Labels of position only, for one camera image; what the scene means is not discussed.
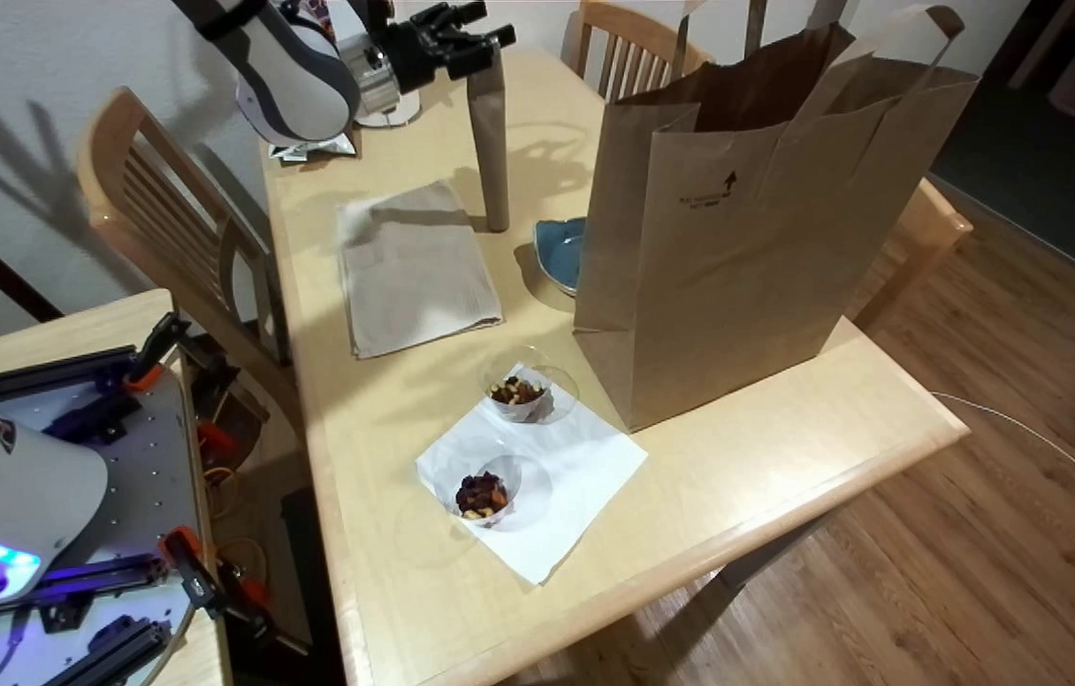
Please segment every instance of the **wall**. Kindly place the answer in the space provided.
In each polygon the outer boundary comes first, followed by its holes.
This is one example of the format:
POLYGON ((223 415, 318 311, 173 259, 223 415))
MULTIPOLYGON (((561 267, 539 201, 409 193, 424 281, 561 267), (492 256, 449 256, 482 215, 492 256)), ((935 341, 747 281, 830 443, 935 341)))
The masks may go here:
MULTIPOLYGON (((628 0, 650 13, 677 20, 679 0, 628 0)), ((879 26, 908 0, 860 0, 848 26, 879 26)), ((487 24, 514 24, 527 44, 565 54, 576 0, 492 0, 487 24)), ((707 0, 689 39, 719 62, 740 57, 743 0, 707 0)), ((949 64, 980 71, 1027 0, 956 0, 968 32, 949 64)), ((767 39, 805 26, 814 0, 769 0, 767 39)), ((233 187, 265 201, 251 128, 229 115, 229 68, 196 39, 173 0, 0 0, 0 259, 7 259, 57 308, 102 303, 142 281, 119 267, 86 227, 77 201, 77 139, 100 104, 130 85, 186 146, 206 146, 233 187)), ((0 330, 30 322, 0 293, 0 330)))

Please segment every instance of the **white napkin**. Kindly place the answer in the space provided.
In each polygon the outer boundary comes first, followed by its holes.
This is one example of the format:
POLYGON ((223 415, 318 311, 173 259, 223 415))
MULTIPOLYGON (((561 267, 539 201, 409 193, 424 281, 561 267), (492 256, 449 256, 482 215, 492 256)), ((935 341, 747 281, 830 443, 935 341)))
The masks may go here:
POLYGON ((453 422, 415 471, 420 483, 453 514, 464 475, 482 475, 492 461, 519 466, 523 480, 510 510, 496 527, 463 522, 527 583, 544 583, 548 571, 576 547, 583 530, 608 510, 625 480, 646 466, 646 449, 603 422, 591 406, 548 383, 552 412, 539 422, 510 422, 483 397, 463 422, 453 422))
POLYGON ((442 182, 350 201, 336 215, 336 241, 360 359, 504 316, 475 227, 442 182))

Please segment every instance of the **wooden table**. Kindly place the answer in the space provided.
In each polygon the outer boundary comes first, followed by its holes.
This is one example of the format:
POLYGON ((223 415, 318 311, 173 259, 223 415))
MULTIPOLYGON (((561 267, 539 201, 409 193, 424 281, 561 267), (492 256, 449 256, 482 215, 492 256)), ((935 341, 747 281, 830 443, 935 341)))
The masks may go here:
MULTIPOLYGON (((88 311, 74 311, 37 326, 0 335, 0 372, 57 361, 57 359, 77 359, 88 350, 138 346, 170 308, 173 308, 170 288, 151 288, 88 311)), ((210 619, 210 614, 190 614, 190 627, 170 655, 156 680, 184 680, 184 686, 229 680, 224 661, 229 657, 224 657, 223 627, 210 619)))
POLYGON ((350 680, 492 680, 642 608, 956 443, 965 425, 848 321, 827 350, 642 430, 651 452, 544 586, 527 586, 420 487, 415 455, 482 401, 501 354, 561 365, 618 422, 536 267, 536 222, 586 209, 603 104, 552 57, 508 50, 510 227, 482 233, 504 322, 360 361, 336 212, 453 182, 482 212, 458 85, 420 120, 363 133, 363 161, 275 167, 266 193, 307 436, 350 680))

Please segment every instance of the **wooden chair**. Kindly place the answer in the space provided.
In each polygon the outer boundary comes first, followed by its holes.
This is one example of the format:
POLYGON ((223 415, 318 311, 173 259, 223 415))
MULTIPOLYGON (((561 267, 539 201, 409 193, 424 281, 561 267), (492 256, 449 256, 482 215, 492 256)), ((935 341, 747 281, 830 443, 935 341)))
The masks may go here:
POLYGON ((679 57, 679 29, 658 24, 651 13, 608 0, 581 0, 581 50, 572 68, 603 97, 658 92, 677 74, 696 71, 702 62, 707 57, 696 44, 679 57), (599 64, 586 62, 597 32, 603 32, 608 50, 599 64))
POLYGON ((968 215, 956 212, 954 201, 929 177, 923 177, 913 201, 904 204, 904 212, 895 215, 894 236, 886 241, 882 259, 894 261, 894 274, 882 278, 882 285, 860 303, 851 321, 872 330, 886 321, 886 311, 914 281, 923 281, 968 233, 974 233, 968 215))
POLYGON ((215 177, 170 137, 134 92, 119 92, 79 146, 79 193, 97 233, 246 368, 307 433, 285 361, 284 297, 270 246, 215 177), (240 316, 233 274, 246 267, 256 321, 240 316))

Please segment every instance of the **cable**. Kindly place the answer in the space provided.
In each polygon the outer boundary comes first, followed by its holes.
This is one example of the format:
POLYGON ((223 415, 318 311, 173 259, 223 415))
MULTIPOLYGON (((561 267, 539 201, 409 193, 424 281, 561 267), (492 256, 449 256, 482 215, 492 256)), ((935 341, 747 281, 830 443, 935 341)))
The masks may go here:
POLYGON ((210 467, 204 467, 204 480, 206 480, 210 487, 223 487, 233 471, 237 471, 237 467, 229 467, 229 466, 210 466, 210 467))
POLYGON ((938 397, 938 401, 946 401, 946 403, 960 403, 960 406, 974 406, 974 412, 996 415, 996 420, 1003 420, 1003 422, 1010 422, 1010 425, 1018 425, 1018 430, 1032 433, 1038 443, 1046 443, 1049 449, 1057 449, 1065 461, 1071 461, 1071 466, 1075 466, 1075 452, 1071 452, 1069 447, 1060 447, 1057 436, 1041 433, 1041 430, 1038 430, 1038 425, 1029 425, 1027 420, 1013 420, 1013 415, 1006 415, 1006 412, 999 412, 999 406, 992 406, 992 403, 965 401, 965 397, 954 397, 954 392, 935 392, 935 397, 938 397))
POLYGON ((270 547, 265 546, 266 530, 260 522, 224 522, 217 527, 215 538, 217 538, 217 553, 233 561, 233 569, 246 579, 270 586, 275 565, 270 565, 270 547))

